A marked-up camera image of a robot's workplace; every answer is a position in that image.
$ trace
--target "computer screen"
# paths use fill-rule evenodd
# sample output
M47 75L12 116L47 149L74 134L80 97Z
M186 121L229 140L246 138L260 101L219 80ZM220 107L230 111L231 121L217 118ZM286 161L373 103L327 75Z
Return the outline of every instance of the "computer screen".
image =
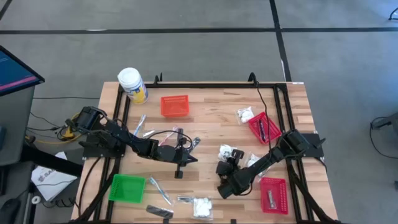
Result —
M0 46L0 96L43 82L39 74Z

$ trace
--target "green plastic basket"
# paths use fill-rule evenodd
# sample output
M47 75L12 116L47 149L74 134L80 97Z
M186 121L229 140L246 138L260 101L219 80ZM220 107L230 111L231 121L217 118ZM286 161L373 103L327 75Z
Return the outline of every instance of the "green plastic basket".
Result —
M118 202L141 203L146 179L138 176L115 174L109 199Z

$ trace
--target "white object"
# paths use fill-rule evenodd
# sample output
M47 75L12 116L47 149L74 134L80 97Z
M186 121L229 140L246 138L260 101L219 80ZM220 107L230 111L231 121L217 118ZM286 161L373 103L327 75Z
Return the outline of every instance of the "white object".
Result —
M250 153L250 157L249 157L249 159L246 161L246 167L249 167L249 166L253 165L253 164L256 163L259 159L260 159L260 157L254 155L253 153ZM269 170L269 167L268 167L265 171L262 171L261 173L258 174L258 176L260 177L258 181L261 180L261 177L264 176L268 170Z
M240 122L242 122L243 124L248 122L250 119L254 117L253 111L251 110L251 106L249 106L248 108L239 109L236 111L236 113L238 114Z
M218 154L218 159L226 162L228 157L231 157L232 150L237 149L236 147L231 147L229 145L221 145L220 153Z
M209 198L194 198L193 199L193 216L206 220L213 219L211 209L213 205Z
M153 134L153 133L155 133L155 130L148 131L147 133L143 134L142 137L146 137L146 136L148 136L150 134Z
M137 125L137 128L136 128L136 131L134 132L134 135L136 136L137 135L137 133L138 133L138 131L139 131L139 129L141 128L141 126L142 126L142 124L144 123L144 121L145 121L145 118L147 118L147 116L146 115L141 115L141 120L139 121L139 124Z
M133 103L142 104L148 100L148 91L141 75L135 68L125 68L118 75L120 85Z
M32 204L37 205L38 203L40 203L42 201L42 198L39 196L35 196L32 198Z
M67 160L67 156L64 152L58 152L55 156ZM49 202L53 200L61 191L63 191L73 180L76 180L77 177L38 166L33 170L30 179L37 186L37 189L43 195L44 199Z

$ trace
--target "red plastic basket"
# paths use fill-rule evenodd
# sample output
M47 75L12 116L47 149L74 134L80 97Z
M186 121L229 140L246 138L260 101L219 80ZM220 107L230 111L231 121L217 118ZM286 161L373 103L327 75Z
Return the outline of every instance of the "red plastic basket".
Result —
M266 140L263 141L261 138L261 131L260 131L260 124L259 124L259 120L261 119L262 121L262 126L264 127L264 134L266 137ZM267 119L266 118L266 113L262 112L259 113L258 115L256 115L255 117L253 117L252 119L250 119L248 121L249 124L249 128L251 129L251 131L253 132L253 134L258 138L258 140L260 140L261 143L263 144L267 144L268 143L268 136L271 136L271 141L274 140L275 138L279 137L282 133L279 130L279 128L274 124L274 122L272 122L271 119Z
M261 209L264 213L287 215L286 180L279 178L263 177L261 179ZM271 208L268 191L272 192L272 199L276 208Z
M188 95L164 96L160 100L161 114L168 118L189 114Z

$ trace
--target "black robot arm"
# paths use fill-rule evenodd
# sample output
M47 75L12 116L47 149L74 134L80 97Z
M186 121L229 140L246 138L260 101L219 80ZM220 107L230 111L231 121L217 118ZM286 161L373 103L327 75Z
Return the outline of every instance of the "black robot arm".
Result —
M115 150L121 144L126 144L138 156L146 159L171 162L180 166L197 161L189 155L192 143L189 148L183 147L187 143L186 138L181 138L176 146L158 146L158 140L138 138L129 132L125 124L120 126L117 120L109 119L103 110L92 106L84 107L76 119L68 119L66 123L82 134L95 136L95 141L79 142L83 147L104 147Z
M234 150L232 157L228 158L227 162L220 161L218 163L216 173L221 178L221 185L217 188L218 192L224 199L228 198L232 194L242 195L242 193L244 193L251 186L255 176L257 176L259 173L283 159L302 157L305 151L310 148L318 148L324 140L325 139L322 139L317 145L314 145L310 144L296 129L288 131L279 138L277 145L273 147L268 154L260 158L253 165L243 169L240 169L238 162L243 158L244 153L243 151ZM304 199L309 202L312 210L320 220L319 222L297 220L297 223L342 224L338 220L330 218L319 207L314 198L301 183L292 165L288 166L288 170L290 173L292 173L292 178L289 180L298 187L303 194Z

